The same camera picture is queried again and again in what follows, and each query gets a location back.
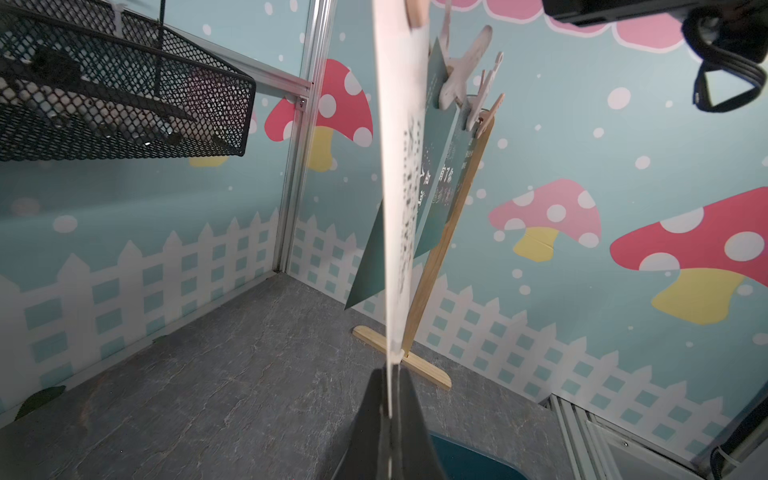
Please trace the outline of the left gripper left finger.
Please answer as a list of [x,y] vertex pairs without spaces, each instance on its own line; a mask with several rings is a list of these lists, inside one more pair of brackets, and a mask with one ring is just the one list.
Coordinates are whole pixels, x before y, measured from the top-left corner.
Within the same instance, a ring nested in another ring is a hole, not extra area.
[[333,479],[389,478],[389,415],[386,371],[375,369],[352,424],[347,448]]

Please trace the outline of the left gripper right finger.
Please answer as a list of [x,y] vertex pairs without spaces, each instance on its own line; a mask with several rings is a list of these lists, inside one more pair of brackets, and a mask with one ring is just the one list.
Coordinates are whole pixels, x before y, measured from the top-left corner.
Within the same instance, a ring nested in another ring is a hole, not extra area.
[[446,479],[427,428],[410,371],[391,370],[393,479]]

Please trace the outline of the wooden postcard rack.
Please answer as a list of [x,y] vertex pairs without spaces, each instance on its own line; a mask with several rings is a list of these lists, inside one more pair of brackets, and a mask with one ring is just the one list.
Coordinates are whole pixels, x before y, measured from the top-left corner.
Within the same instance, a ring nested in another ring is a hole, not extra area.
[[[479,168],[480,161],[482,160],[494,124],[495,119],[492,120],[490,128],[476,140],[473,154],[469,159],[465,169],[466,173],[464,173],[464,178],[460,181],[458,186],[454,201],[455,206],[453,206],[452,212],[448,216],[448,221],[444,227],[440,243],[429,252],[423,273],[419,278],[415,290],[415,296],[408,313],[406,328],[404,332],[405,335],[403,347],[405,348],[405,355],[402,362],[406,367],[412,370],[413,373],[418,374],[419,376],[425,378],[426,380],[444,390],[450,390],[452,387],[452,381],[449,375],[444,370],[427,362],[415,353],[411,353],[411,349],[418,327],[428,305],[429,298],[436,284],[440,268],[443,265],[445,256],[451,244],[453,234],[458,225],[462,210],[464,208],[463,202],[469,195],[469,190]],[[361,260],[358,270],[358,275],[360,273],[370,273],[374,274],[375,277],[380,277],[378,278],[379,280],[383,280],[383,233],[379,233],[377,235],[372,234],[371,237],[372,238],[369,239],[369,244],[365,248],[363,260]],[[379,255],[381,258],[378,262],[374,262],[373,260],[374,248],[373,245],[371,245],[372,240],[374,241],[374,244],[377,240],[380,240],[378,243],[381,245],[377,246],[380,247],[379,250],[381,250],[380,253],[382,255]],[[364,325],[355,326],[352,330],[352,335],[370,347],[382,353],[386,353],[385,336],[374,331],[372,328]]]

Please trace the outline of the white postcard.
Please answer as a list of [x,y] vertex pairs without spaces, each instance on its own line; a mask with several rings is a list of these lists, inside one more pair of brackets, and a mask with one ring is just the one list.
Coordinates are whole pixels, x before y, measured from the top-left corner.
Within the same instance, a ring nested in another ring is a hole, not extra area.
[[400,364],[417,229],[430,27],[410,29],[405,1],[375,1],[373,27],[383,187],[386,375]]

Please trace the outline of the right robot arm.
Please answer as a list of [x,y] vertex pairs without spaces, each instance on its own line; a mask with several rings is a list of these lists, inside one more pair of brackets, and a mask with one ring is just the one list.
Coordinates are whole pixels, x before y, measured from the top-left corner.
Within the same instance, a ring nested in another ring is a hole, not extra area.
[[[559,28],[595,33],[608,25],[627,47],[655,53],[685,44],[700,60],[692,103],[707,113],[727,113],[757,99],[767,85],[765,1],[545,1],[544,13]],[[721,72],[747,89],[711,99],[707,75]]]

